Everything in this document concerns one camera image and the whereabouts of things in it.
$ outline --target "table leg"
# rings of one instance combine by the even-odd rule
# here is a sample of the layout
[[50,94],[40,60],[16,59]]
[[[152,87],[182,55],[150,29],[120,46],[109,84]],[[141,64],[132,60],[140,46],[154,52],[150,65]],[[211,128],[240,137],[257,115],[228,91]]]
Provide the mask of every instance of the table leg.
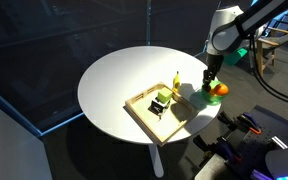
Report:
[[156,177],[159,177],[159,178],[163,177],[164,170],[163,170],[163,165],[162,165],[162,161],[160,158],[160,154],[157,149],[157,145],[149,144],[148,147],[150,149],[150,154],[151,154],[151,159],[152,159],[155,175]]

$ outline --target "chair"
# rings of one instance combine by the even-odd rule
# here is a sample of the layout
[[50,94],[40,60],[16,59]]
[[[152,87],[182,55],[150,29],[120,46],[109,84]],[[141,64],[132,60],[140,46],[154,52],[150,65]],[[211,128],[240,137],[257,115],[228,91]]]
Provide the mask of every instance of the chair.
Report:
[[[288,43],[288,31],[270,28],[271,37],[261,37],[256,41],[256,59],[260,75],[263,77],[263,70],[268,64],[274,66],[275,63],[275,49]],[[282,33],[283,36],[276,37],[277,33]],[[271,53],[271,57],[264,63],[264,58]]]

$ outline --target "round white table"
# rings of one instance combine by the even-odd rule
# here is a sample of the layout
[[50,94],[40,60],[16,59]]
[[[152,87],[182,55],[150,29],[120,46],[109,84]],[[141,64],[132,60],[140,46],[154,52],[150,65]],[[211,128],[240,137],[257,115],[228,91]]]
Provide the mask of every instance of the round white table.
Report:
[[187,138],[208,125],[220,109],[220,104],[208,105],[197,93],[206,68],[193,56],[170,48],[139,46],[118,50],[86,70],[78,86],[78,101],[85,116],[103,132],[123,141],[148,144],[155,174],[162,177],[157,146],[128,114],[125,101],[159,82],[172,88],[179,71],[179,93],[200,112],[168,142]]

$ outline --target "dark floor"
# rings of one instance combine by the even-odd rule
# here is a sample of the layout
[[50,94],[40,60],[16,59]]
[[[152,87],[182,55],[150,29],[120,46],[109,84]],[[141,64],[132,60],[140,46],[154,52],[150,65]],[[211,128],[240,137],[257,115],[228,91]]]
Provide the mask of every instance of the dark floor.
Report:
[[[288,46],[278,49],[277,57],[276,65],[264,70],[264,79],[288,94]],[[198,58],[203,61],[203,54]],[[236,66],[223,64],[218,78],[228,85],[230,94],[223,101],[221,110],[233,117],[250,112],[258,105],[288,120],[288,103],[277,100],[263,90],[249,67],[247,57]],[[214,120],[198,134],[207,143],[212,143],[226,131],[222,123]],[[161,179],[194,179],[203,160],[203,152],[192,142],[195,136],[159,148],[165,171]],[[43,137],[43,141],[56,180],[158,179],[154,175],[147,146],[111,138],[86,118],[51,132]]]

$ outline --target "wall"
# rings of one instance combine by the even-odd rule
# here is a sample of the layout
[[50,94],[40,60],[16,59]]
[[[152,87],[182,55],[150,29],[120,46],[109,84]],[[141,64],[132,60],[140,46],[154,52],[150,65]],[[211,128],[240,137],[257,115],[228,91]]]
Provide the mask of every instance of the wall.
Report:
[[52,179],[43,143],[0,110],[0,180]]

